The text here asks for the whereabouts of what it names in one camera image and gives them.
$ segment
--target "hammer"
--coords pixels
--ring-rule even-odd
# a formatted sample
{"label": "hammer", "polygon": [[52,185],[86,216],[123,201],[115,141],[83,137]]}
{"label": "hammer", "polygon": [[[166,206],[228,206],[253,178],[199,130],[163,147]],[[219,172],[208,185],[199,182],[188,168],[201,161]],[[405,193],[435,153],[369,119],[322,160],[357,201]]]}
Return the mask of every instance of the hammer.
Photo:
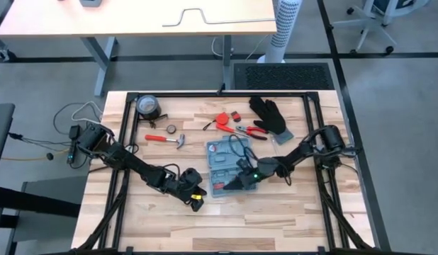
{"label": "hammer", "polygon": [[184,134],[181,134],[179,136],[179,139],[170,139],[167,137],[160,137],[156,135],[145,135],[145,139],[148,141],[178,142],[178,147],[176,149],[179,149],[181,146],[184,145]]}

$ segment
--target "wooden table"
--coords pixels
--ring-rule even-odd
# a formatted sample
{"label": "wooden table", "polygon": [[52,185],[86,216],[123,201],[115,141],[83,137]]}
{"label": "wooden table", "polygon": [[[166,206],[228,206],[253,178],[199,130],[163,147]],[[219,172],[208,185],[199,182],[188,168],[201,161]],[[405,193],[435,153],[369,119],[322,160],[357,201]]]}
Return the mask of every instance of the wooden table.
{"label": "wooden table", "polygon": [[[100,66],[94,92],[100,96],[117,35],[226,35],[223,72],[230,88],[229,35],[277,31],[275,21],[208,25],[200,11],[187,11],[176,27],[162,27],[176,23],[183,9],[190,8],[203,9],[208,21],[274,18],[272,0],[103,0],[98,8],[85,8],[79,0],[14,0],[0,36],[79,36]],[[111,36],[105,50],[94,38],[97,35]]]}
{"label": "wooden table", "polygon": [[[102,123],[115,134],[119,133],[126,93],[109,92],[104,108]],[[325,123],[337,125],[348,141],[336,92],[318,93]],[[285,155],[308,132],[305,111],[300,98],[273,100],[296,136],[278,147],[279,154]],[[181,97],[159,98],[159,102],[169,119],[159,121],[156,130],[151,130],[148,124],[139,125],[137,143],[140,150],[136,155],[148,164],[176,163],[182,171],[193,167],[203,177],[201,187],[209,191],[205,144],[227,134],[216,130],[214,125],[208,131],[202,131],[202,127],[223,111],[238,111],[242,116],[240,125],[251,125],[258,117],[250,110],[248,98]],[[179,129],[175,137],[181,133],[186,135],[186,144],[181,149],[176,150],[172,143],[144,139],[145,134],[167,135],[165,127],[169,124]],[[252,140],[252,144],[258,157],[275,155],[270,142]],[[354,165],[350,159],[342,161]],[[94,161],[91,168],[99,166],[101,162]],[[287,186],[283,179],[273,176],[258,184],[258,191],[253,194],[224,198],[207,196],[200,211],[192,212],[189,206],[176,198],[148,188],[136,173],[132,173],[120,250],[124,251],[127,246],[133,246],[135,251],[316,251],[318,246],[327,247],[313,160],[308,159],[298,165],[292,179],[293,185]],[[89,175],[72,247],[83,243],[103,217],[110,180],[110,169]],[[337,182],[345,217],[372,245],[371,229],[356,173],[340,167],[337,169]],[[107,247],[111,245],[114,222],[109,230]],[[335,219],[332,222],[337,232]]]}

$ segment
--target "metal wire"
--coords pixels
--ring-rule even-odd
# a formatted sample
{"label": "metal wire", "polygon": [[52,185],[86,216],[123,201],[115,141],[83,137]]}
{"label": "metal wire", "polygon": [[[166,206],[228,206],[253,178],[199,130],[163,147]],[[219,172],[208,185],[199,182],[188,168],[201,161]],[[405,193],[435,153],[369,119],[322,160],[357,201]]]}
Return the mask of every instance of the metal wire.
{"label": "metal wire", "polygon": [[183,16],[186,11],[200,11],[200,14],[202,15],[203,22],[208,25],[216,25],[216,24],[230,24],[230,23],[249,23],[249,22],[261,22],[261,21],[276,21],[275,18],[257,18],[257,19],[248,19],[248,20],[235,20],[235,21],[208,21],[206,20],[205,14],[203,13],[203,10],[201,8],[185,8],[181,12],[181,15],[179,17],[179,20],[177,23],[174,24],[162,24],[163,27],[174,27],[179,26],[181,22],[183,21]]}

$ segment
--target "pliers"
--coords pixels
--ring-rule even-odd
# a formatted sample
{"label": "pliers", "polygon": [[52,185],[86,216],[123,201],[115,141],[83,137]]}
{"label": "pliers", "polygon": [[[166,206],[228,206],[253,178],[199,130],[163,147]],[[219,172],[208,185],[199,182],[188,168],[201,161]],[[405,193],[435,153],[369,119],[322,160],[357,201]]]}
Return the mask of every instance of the pliers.
{"label": "pliers", "polygon": [[262,136],[259,136],[259,135],[252,134],[252,131],[262,132],[264,134],[268,134],[269,133],[268,131],[266,131],[266,130],[260,128],[260,127],[257,128],[257,127],[237,126],[236,129],[241,131],[241,132],[245,132],[246,135],[249,135],[250,137],[253,137],[255,139],[262,140],[262,141],[268,140],[268,138],[266,138],[266,137],[262,137]]}

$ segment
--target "work glove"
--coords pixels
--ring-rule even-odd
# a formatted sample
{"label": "work glove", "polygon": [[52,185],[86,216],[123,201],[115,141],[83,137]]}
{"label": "work glove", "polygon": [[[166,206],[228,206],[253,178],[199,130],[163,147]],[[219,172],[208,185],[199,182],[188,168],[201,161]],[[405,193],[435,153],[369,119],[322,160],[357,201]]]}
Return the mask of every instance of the work glove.
{"label": "work glove", "polygon": [[262,119],[254,120],[254,124],[269,131],[276,142],[280,145],[293,138],[293,134],[287,130],[285,120],[279,109],[271,100],[263,102],[259,96],[253,96],[249,100],[250,108]]}

